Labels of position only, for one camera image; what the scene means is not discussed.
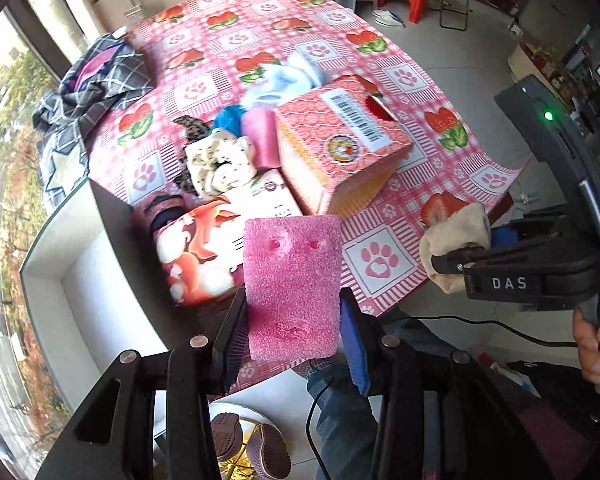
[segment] jeans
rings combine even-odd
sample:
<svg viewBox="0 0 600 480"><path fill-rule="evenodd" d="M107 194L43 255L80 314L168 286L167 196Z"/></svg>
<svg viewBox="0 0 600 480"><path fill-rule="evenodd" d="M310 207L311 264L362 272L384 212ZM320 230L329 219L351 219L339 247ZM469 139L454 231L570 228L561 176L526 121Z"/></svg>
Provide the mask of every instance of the jeans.
<svg viewBox="0 0 600 480"><path fill-rule="evenodd" d="M382 316L384 330L409 343L416 350L439 356L449 356L456 348L442 341L422 322L398 308ZM322 437L320 456L331 480L363 480L371 476L371 459L378 424L371 405L360 395L345 364L332 364L312 370L307 378L307 391L318 399L321 413L317 431ZM316 480L324 480L318 467Z"/></svg>

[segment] tile floor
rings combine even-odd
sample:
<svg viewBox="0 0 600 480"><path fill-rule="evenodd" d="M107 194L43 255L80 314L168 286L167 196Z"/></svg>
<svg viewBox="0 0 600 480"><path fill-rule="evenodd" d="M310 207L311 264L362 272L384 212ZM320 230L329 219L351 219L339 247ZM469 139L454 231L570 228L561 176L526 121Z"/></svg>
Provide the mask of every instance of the tile floor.
<svg viewBox="0 0 600 480"><path fill-rule="evenodd" d="M386 8L406 20L408 8L402 1L391 0ZM358 13L373 23L371 10L366 6L358 9ZM429 73L493 160L503 166L519 168L531 159L519 182L514 184L513 195L539 191L540 199L532 204L533 208L562 201L553 175L532 159L522 136L493 100L494 95L512 84L507 58L513 52L516 39L502 23L472 12L468 30L458 32L440 28L437 13L430 12L417 25L407 22L406 28L384 28L382 32ZM505 219L520 215L522 210L526 209L519 206ZM399 306L416 316L453 313L471 319L496 319L498 313L514 316L518 310L516 305L474 301L461 294L446 296L432 283L408 295ZM495 326L472 326L454 320L429 321L427 324L440 337L472 352L481 351L499 330ZM224 399L261 412L279 427L294 464L288 477L292 480L313 479L317 468L304 434L312 403L304 385L304 379L288 370ZM372 405L374 412L379 413L379 398L372 399ZM319 409L314 413L312 434L320 449L320 439L315 434L318 416Z"/></svg>

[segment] star pattern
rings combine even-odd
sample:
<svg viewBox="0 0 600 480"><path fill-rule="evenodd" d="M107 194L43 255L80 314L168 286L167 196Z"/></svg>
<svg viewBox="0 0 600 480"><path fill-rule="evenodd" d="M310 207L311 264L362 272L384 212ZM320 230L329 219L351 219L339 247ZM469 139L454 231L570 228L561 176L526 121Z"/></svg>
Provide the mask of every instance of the star pattern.
<svg viewBox="0 0 600 480"><path fill-rule="evenodd" d="M80 145L74 144L71 151L66 155L61 152L53 151L51 159L54 162L54 172L46 185L45 191L62 189L65 195L69 195L78 182L85 174L87 168L80 162Z"/></svg>

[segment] barcode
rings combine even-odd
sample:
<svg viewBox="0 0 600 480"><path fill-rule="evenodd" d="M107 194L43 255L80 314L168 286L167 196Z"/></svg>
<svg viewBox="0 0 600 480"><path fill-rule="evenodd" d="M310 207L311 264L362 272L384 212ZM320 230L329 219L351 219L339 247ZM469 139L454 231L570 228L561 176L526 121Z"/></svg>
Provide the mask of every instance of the barcode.
<svg viewBox="0 0 600 480"><path fill-rule="evenodd" d="M370 152L391 144L387 134L343 88L334 88L320 97Z"/></svg>
<svg viewBox="0 0 600 480"><path fill-rule="evenodd" d="M355 104L344 95L335 95L331 98L333 103L340 109L344 117L351 121L371 142L382 138L382 133L374 124L369 124L366 117L363 117L359 110L356 110Z"/></svg>

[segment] human hand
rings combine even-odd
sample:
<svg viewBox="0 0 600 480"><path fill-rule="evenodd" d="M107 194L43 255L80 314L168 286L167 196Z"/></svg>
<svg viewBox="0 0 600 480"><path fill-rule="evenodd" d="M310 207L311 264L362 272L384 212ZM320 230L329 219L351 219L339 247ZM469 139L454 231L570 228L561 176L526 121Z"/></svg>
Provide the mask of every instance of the human hand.
<svg viewBox="0 0 600 480"><path fill-rule="evenodd" d="M573 338L578 344L582 376L587 381L600 385L600 328L596 330L592 323L584 319L580 307L573 311Z"/></svg>

